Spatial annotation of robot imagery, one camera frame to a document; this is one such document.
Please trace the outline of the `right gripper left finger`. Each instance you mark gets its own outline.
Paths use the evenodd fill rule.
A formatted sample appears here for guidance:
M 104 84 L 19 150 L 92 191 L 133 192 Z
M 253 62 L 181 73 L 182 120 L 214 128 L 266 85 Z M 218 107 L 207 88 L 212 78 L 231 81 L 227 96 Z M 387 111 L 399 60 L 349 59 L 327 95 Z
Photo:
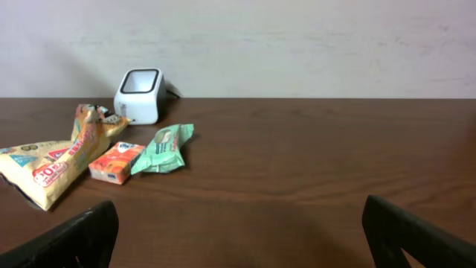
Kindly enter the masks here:
M 118 227 L 115 205 L 104 201 L 1 254 L 1 266 L 108 267 Z

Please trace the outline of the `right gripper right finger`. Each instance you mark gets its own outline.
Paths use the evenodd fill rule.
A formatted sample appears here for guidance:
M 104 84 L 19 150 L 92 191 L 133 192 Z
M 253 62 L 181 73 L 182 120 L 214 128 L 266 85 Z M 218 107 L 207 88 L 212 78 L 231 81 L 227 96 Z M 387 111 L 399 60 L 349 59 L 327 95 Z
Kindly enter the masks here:
M 367 197 L 361 223 L 376 267 L 409 267 L 405 253 L 424 267 L 475 266 L 474 244 L 380 196 Z

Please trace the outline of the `orange small box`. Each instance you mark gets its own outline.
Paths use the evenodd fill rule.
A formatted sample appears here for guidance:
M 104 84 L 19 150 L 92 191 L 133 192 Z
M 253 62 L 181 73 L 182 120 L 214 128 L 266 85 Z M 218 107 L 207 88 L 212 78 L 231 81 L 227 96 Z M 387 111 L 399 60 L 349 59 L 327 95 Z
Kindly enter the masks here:
M 89 164 L 93 179 L 122 185 L 131 175 L 131 169 L 145 146 L 118 142 Z

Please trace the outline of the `yellow snack bag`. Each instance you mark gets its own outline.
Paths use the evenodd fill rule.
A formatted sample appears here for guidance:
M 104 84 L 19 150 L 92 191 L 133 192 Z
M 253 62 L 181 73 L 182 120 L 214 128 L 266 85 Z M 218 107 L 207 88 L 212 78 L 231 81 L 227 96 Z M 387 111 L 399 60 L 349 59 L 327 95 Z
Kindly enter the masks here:
M 76 108 L 71 139 L 1 149 L 1 175 L 34 205 L 48 211 L 131 120 L 104 106 Z

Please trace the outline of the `teal snack packet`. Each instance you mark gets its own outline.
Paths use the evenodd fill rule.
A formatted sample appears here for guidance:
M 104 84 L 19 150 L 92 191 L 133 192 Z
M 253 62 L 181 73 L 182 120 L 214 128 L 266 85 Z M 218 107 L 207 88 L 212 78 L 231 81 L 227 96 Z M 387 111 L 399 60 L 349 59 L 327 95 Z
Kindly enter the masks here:
M 170 173 L 185 166 L 180 149 L 193 133 L 193 124 L 174 124 L 160 129 L 132 166 L 131 174 Z

